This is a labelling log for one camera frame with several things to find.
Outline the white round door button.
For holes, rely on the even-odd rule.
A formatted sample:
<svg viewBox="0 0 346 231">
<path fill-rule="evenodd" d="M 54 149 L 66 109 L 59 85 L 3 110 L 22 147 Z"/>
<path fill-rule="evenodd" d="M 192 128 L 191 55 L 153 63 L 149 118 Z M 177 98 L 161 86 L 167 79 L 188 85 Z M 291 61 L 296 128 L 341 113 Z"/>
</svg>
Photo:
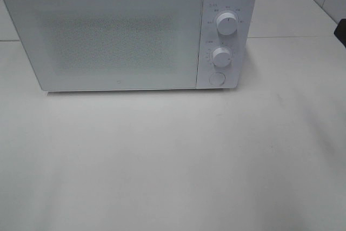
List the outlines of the white round door button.
<svg viewBox="0 0 346 231">
<path fill-rule="evenodd" d="M 225 82 L 225 74 L 222 72 L 215 72 L 209 77 L 209 83 L 215 86 L 221 86 Z"/>
</svg>

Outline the white round knob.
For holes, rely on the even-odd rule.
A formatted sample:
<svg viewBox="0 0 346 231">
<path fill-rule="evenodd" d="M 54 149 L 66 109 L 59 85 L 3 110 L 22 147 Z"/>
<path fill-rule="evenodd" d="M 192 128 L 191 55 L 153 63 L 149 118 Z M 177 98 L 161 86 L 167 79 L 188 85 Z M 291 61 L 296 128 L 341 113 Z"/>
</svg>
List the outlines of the white round knob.
<svg viewBox="0 0 346 231">
<path fill-rule="evenodd" d="M 211 53 L 212 63 L 216 67 L 227 67 L 232 60 L 232 53 L 228 48 L 219 47 Z"/>
<path fill-rule="evenodd" d="M 232 35 L 237 31 L 238 17 L 234 12 L 227 10 L 216 17 L 216 26 L 219 34 Z"/>
</svg>

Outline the white microwave door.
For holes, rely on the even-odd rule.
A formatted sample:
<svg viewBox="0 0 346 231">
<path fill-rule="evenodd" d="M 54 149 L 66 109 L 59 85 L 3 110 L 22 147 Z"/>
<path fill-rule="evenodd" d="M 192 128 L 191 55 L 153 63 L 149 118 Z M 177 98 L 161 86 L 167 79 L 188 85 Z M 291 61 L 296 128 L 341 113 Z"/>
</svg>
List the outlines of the white microwave door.
<svg viewBox="0 0 346 231">
<path fill-rule="evenodd" d="M 202 0 L 4 0 L 44 91 L 196 86 Z"/>
</svg>

